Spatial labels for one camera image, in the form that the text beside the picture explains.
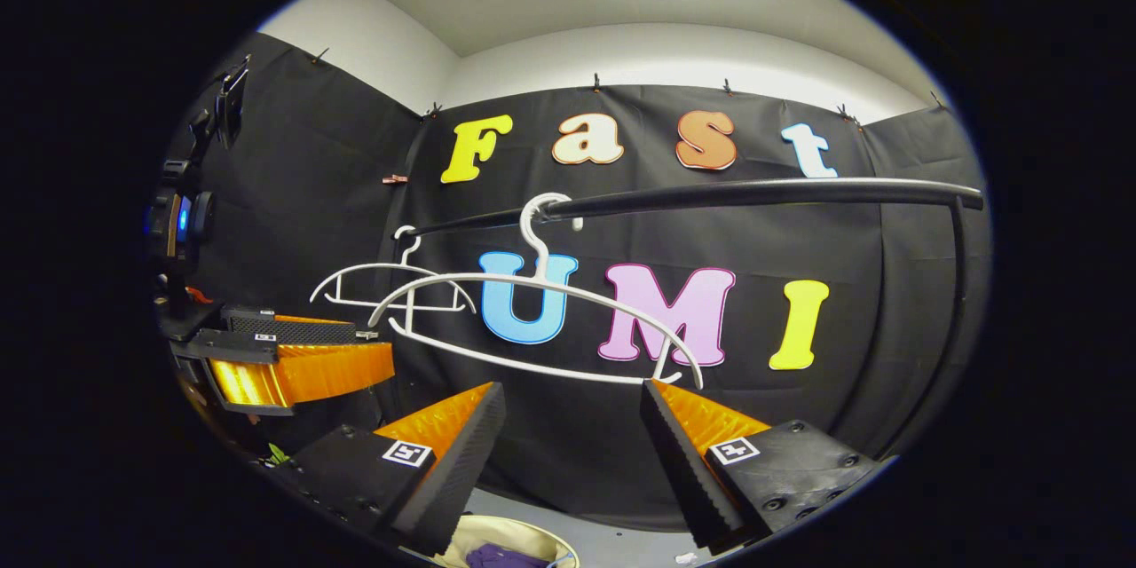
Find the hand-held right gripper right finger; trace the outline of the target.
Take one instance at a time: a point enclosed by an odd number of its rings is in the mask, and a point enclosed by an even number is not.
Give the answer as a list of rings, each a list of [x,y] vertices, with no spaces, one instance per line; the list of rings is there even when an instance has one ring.
[[[810,423],[767,425],[658,379],[640,415],[690,534],[715,553],[783,536],[888,469]]]

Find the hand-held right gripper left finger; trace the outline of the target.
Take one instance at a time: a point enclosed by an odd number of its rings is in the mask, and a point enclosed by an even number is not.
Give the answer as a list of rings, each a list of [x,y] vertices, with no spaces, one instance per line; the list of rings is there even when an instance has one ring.
[[[441,556],[504,421],[502,383],[482,383],[378,431],[333,428],[268,475],[359,537]]]

